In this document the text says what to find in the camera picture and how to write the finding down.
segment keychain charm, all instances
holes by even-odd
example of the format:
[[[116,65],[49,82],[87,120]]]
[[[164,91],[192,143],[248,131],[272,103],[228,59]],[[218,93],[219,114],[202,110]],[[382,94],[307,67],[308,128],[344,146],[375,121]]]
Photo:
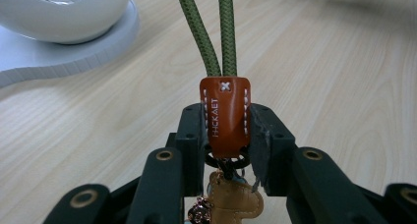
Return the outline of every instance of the keychain charm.
[[[245,179],[226,180],[221,171],[209,176],[208,198],[212,204],[210,224],[242,224],[242,219],[256,218],[264,210],[264,199],[253,192]]]
[[[203,197],[197,197],[197,202],[188,211],[188,219],[193,224],[210,224],[211,203]]]

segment leather key fob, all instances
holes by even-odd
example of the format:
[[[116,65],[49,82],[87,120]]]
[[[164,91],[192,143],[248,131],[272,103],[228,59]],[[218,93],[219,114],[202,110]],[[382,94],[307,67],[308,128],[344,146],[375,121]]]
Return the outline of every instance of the leather key fob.
[[[251,85],[245,78],[208,77],[200,83],[208,143],[214,158],[237,158],[250,141]]]

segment bolt hole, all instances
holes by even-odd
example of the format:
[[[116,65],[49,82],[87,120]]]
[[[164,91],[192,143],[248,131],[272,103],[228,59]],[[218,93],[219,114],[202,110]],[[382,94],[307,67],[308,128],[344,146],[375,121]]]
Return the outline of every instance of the bolt hole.
[[[70,205],[74,208],[82,208],[95,202],[97,197],[98,193],[95,190],[85,190],[71,198]]]
[[[171,159],[173,156],[172,152],[163,150],[156,155],[156,158],[157,160],[165,161]]]
[[[311,149],[304,150],[303,155],[306,158],[311,159],[311,160],[321,160],[323,158],[323,156],[319,152],[316,152],[316,151],[311,150]]]
[[[417,190],[403,188],[400,191],[401,196],[405,198],[407,201],[417,205]]]

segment white cross logo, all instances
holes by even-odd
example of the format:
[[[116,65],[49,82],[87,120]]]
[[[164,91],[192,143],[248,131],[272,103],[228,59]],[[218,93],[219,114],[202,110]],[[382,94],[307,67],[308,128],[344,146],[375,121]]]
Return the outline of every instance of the white cross logo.
[[[227,82],[227,83],[221,83],[221,89],[220,90],[221,91],[225,91],[225,90],[230,91],[230,83],[229,82]]]

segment wooden table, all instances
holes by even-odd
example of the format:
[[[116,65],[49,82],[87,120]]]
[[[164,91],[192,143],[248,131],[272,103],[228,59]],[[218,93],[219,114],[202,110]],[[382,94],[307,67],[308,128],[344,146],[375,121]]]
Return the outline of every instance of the wooden table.
[[[178,0],[134,1],[142,29],[117,60],[0,89],[0,223],[41,223],[76,186],[113,191],[140,176],[181,110],[199,102],[206,71]],[[220,55],[217,0],[196,1]],[[417,184],[417,0],[234,7],[238,74],[253,102],[354,183],[379,194],[388,183]],[[290,223],[284,198],[265,197],[265,207],[244,223]]]

